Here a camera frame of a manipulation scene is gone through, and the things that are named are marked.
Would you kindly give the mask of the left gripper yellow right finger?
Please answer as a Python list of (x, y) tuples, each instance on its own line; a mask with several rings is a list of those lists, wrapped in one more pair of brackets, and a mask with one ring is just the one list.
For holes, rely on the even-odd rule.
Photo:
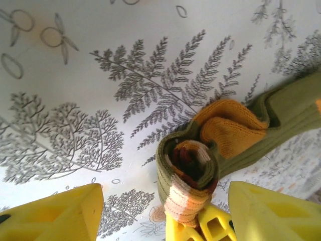
[(321, 241), (321, 204), (232, 181), (229, 210), (237, 241)]

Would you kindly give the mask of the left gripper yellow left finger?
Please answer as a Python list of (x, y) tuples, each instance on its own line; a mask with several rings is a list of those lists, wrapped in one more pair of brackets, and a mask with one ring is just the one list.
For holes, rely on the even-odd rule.
[(99, 183), (0, 212), (0, 241), (96, 241), (104, 200)]

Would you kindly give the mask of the olive green sock orange toe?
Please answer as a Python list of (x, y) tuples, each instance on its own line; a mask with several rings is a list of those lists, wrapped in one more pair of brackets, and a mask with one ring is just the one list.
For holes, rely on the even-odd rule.
[(246, 168), (291, 137), (321, 127), (321, 97), (281, 111), (258, 102), (258, 118), (224, 99), (200, 111), (183, 131), (163, 138), (156, 152), (158, 193), (174, 220), (197, 227), (220, 178)]
[(310, 74), (257, 97), (250, 106), (219, 100), (196, 117), (202, 139), (240, 136), (251, 140), (321, 128), (321, 73)]

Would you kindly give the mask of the white fern print tablecloth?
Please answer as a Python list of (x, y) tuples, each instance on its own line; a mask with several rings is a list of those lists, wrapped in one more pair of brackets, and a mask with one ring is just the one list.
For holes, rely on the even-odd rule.
[(155, 152), (321, 70), (321, 0), (0, 0), (0, 212), (100, 183), (97, 241), (166, 241)]

